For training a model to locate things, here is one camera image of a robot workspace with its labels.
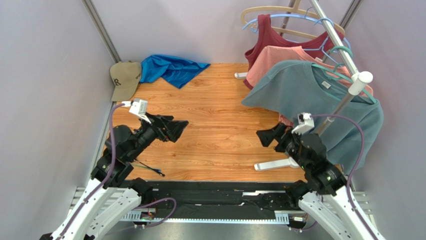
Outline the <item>blue cloth napkin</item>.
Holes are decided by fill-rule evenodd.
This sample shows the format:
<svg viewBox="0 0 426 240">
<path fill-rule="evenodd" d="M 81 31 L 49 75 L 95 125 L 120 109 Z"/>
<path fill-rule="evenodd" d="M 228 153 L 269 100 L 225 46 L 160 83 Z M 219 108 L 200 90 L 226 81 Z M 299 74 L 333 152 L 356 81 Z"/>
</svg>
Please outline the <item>blue cloth napkin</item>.
<svg viewBox="0 0 426 240">
<path fill-rule="evenodd" d="M 201 72 L 209 68 L 209 63 L 195 62 L 185 58 L 153 54 L 141 62 L 139 82 L 153 83 L 162 78 L 177 89 L 183 88 Z"/>
</svg>

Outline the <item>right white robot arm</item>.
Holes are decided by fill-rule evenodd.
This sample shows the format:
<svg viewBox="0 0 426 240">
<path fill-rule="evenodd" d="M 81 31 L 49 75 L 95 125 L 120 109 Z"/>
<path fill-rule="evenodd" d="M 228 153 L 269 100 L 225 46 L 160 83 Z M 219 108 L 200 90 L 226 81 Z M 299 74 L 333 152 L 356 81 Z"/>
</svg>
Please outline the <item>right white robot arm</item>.
<svg viewBox="0 0 426 240">
<path fill-rule="evenodd" d="M 276 140 L 275 151 L 288 154 L 304 171 L 305 180 L 286 190 L 288 206 L 308 213 L 335 240 L 384 239 L 356 201 L 349 180 L 326 158 L 317 134 L 296 133 L 282 123 L 256 134 L 264 147 Z"/>
</svg>

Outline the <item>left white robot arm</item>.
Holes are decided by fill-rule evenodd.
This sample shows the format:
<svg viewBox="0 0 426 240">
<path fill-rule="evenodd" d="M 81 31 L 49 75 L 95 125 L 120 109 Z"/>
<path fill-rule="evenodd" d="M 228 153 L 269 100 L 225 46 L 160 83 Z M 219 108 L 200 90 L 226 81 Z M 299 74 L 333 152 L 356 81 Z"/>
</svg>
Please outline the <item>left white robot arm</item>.
<svg viewBox="0 0 426 240">
<path fill-rule="evenodd" d="M 41 239 L 100 240 L 125 214 L 150 204 L 153 187 L 141 178 L 127 179 L 132 163 L 155 140 L 175 143 L 188 124 L 171 115 L 148 113 L 138 129 L 113 127 L 76 206 L 55 231 Z"/>
</svg>

